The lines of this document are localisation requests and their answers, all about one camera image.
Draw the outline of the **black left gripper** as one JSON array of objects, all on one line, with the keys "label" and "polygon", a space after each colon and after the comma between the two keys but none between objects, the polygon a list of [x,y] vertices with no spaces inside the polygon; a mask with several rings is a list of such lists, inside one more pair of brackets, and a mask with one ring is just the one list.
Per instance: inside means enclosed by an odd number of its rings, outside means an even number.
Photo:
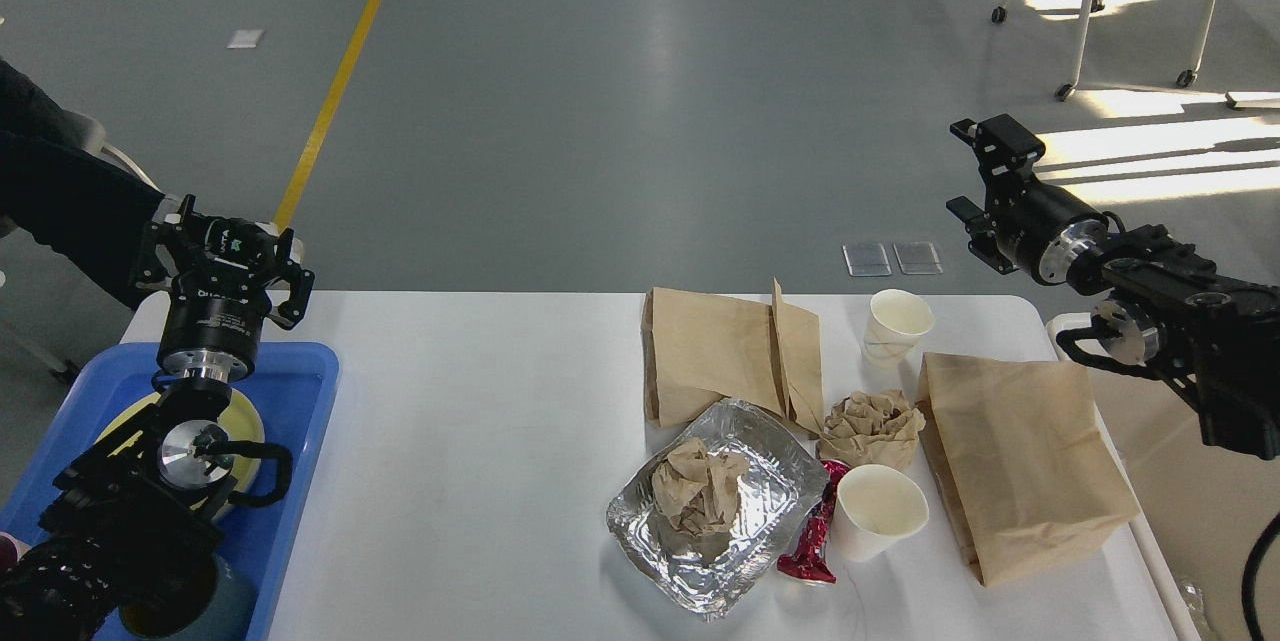
[{"label": "black left gripper", "polygon": [[[266,235],[255,284],[229,271],[215,273],[209,249],[214,223],[211,214],[196,211],[193,196],[163,196],[142,228],[131,287],[170,293],[157,351],[160,371],[236,383],[255,371],[265,319],[284,331],[302,321],[315,273],[293,258],[293,228]],[[279,284],[285,299],[273,302],[268,290]]]}]

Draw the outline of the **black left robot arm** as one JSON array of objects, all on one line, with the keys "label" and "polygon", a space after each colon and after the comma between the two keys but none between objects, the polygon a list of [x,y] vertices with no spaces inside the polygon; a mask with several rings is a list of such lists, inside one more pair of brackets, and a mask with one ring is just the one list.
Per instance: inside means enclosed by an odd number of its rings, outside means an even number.
[{"label": "black left robot arm", "polygon": [[292,228],[205,216],[193,196],[143,230],[134,281],[164,290],[157,399],[59,473],[38,525],[47,537],[3,573],[5,640],[90,640],[108,615],[143,617],[143,637],[189,628],[216,592],[224,505],[285,498],[293,455],[236,439],[220,415],[253,374],[264,322],[305,317],[314,273]]}]

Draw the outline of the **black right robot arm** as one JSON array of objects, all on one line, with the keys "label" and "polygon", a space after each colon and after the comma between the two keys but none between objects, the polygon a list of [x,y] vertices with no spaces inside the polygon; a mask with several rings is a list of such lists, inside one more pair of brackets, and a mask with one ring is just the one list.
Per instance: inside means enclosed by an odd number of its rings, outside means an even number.
[{"label": "black right robot arm", "polygon": [[1124,226],[1033,166],[1044,145],[1009,114],[959,120],[975,154],[983,203],[947,209],[988,267],[1098,296],[1087,328],[1062,331],[1070,360],[1166,383],[1198,417],[1208,447],[1272,461],[1279,449],[1277,289],[1220,275],[1165,226]]}]

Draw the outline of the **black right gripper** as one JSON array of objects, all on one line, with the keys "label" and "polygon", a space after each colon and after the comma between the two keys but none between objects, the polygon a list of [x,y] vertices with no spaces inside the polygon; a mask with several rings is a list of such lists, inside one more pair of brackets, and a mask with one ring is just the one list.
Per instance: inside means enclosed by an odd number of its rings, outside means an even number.
[{"label": "black right gripper", "polygon": [[1036,179],[1046,145],[1010,114],[952,122],[948,131],[973,150],[987,186],[986,211],[968,196],[946,209],[964,225],[966,248],[1000,275],[1016,269],[1044,287],[1068,281],[1071,264],[1106,239],[1102,212],[1059,186]]}]

